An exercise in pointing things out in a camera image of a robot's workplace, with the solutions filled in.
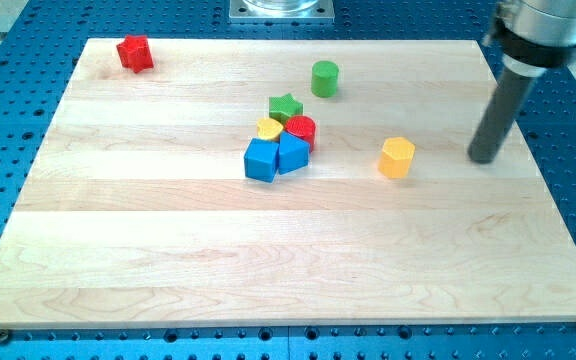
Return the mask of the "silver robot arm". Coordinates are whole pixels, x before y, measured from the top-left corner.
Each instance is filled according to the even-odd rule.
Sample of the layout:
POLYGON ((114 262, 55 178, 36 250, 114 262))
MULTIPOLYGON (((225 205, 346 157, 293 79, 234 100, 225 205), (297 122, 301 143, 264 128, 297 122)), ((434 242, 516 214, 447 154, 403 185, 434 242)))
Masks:
POLYGON ((535 82, 576 61, 576 0, 501 0, 482 44, 498 43, 503 69, 468 146, 471 161, 494 161, 535 82))

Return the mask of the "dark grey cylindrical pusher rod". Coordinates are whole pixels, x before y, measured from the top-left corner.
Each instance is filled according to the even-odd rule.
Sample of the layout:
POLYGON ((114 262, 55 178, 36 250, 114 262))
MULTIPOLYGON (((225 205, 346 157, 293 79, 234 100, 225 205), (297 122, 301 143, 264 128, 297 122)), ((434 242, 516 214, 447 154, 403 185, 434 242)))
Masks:
POLYGON ((469 144, 467 154, 471 161, 479 164, 494 161, 535 82, 535 77, 503 69, 469 144))

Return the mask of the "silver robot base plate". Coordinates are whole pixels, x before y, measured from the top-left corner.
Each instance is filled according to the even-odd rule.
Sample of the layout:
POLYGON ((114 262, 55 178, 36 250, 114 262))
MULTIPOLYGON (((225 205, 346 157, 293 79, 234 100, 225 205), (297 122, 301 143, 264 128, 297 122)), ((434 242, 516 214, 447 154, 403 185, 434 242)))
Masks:
POLYGON ((333 23, 333 0, 229 0, 230 23, 333 23))

